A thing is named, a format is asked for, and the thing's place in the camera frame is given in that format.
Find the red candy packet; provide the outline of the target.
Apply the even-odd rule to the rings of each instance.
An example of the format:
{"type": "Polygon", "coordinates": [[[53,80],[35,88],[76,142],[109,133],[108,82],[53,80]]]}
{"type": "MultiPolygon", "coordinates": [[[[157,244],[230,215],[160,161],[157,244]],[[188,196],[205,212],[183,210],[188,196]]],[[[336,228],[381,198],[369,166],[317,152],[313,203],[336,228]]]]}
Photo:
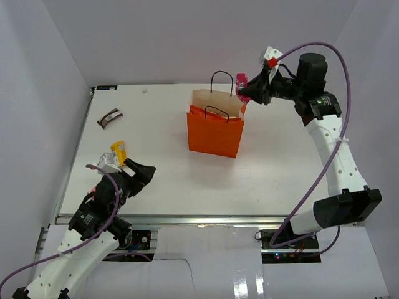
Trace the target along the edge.
{"type": "Polygon", "coordinates": [[[248,85],[248,78],[245,73],[237,73],[236,74],[236,96],[240,99],[240,101],[247,105],[251,99],[247,96],[241,95],[241,90],[244,90],[248,85]]]}

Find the yellow snack packet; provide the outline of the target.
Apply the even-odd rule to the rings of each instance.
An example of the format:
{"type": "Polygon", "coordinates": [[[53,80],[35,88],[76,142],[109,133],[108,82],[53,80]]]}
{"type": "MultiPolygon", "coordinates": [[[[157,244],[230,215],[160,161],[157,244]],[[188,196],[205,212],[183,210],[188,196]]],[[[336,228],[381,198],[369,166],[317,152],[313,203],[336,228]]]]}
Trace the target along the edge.
{"type": "Polygon", "coordinates": [[[124,141],[118,141],[111,145],[110,147],[115,164],[119,167],[125,165],[124,161],[127,159],[127,152],[125,149],[124,141]]]}

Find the large orange chips bag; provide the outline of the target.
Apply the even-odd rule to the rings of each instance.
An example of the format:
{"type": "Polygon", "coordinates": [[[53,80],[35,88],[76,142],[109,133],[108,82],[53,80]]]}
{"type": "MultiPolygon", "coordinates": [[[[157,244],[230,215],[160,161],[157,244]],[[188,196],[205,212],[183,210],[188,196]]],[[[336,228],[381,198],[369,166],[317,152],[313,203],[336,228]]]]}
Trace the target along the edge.
{"type": "Polygon", "coordinates": [[[208,105],[205,108],[200,108],[195,105],[190,105],[190,113],[196,116],[200,116],[206,120],[221,121],[228,123],[230,121],[230,115],[219,108],[208,105]]]}

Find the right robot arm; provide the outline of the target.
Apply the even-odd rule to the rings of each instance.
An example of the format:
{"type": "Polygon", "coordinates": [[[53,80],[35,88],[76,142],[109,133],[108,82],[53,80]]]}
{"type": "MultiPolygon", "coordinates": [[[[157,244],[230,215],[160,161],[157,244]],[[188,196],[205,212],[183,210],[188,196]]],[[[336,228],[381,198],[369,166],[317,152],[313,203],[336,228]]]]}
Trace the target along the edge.
{"type": "Polygon", "coordinates": [[[272,98],[291,100],[312,137],[327,180],[328,197],[315,201],[308,211],[295,214],[281,233],[282,243],[294,249],[304,235],[338,225],[364,221],[381,203],[378,189],[369,188],[345,139],[342,110],[335,95],[325,91],[325,57],[305,53],[297,72],[283,77],[278,58],[282,53],[268,47],[261,55],[262,70],[237,89],[239,96],[268,105],[272,98]]]}

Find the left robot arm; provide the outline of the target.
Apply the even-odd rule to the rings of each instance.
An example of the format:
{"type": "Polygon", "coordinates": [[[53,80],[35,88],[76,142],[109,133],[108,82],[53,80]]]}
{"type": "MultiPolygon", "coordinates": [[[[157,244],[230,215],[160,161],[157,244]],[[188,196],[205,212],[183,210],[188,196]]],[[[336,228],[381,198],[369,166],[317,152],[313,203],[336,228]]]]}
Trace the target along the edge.
{"type": "Polygon", "coordinates": [[[127,199],[151,182],[156,168],[129,158],[124,164],[133,174],[103,162],[88,166],[102,175],[101,180],[72,216],[57,253],[42,259],[46,267],[28,286],[18,288],[13,298],[73,298],[101,261],[130,246],[132,227],[117,214],[127,199]]]}

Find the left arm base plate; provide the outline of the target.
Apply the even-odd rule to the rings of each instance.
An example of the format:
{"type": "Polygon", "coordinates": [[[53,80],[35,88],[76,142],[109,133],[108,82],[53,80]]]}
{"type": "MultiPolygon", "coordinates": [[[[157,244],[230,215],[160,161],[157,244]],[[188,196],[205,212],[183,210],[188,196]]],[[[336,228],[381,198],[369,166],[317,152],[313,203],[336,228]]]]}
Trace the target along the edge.
{"type": "Polygon", "coordinates": [[[150,230],[133,230],[130,245],[124,247],[122,250],[126,252],[144,251],[144,255],[148,260],[141,255],[123,255],[114,257],[111,260],[117,262],[150,262],[152,261],[153,254],[150,253],[151,249],[151,231],[150,230]]]}

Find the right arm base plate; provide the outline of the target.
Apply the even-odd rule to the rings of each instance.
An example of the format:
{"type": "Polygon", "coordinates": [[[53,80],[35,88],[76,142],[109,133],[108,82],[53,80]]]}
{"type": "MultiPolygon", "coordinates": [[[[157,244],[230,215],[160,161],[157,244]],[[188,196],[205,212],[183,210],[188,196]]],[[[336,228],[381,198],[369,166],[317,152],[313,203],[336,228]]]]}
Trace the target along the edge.
{"type": "Polygon", "coordinates": [[[274,230],[259,230],[254,234],[254,239],[261,246],[264,265],[321,263],[319,242],[316,236],[274,249],[269,243],[275,232],[274,230]]]}

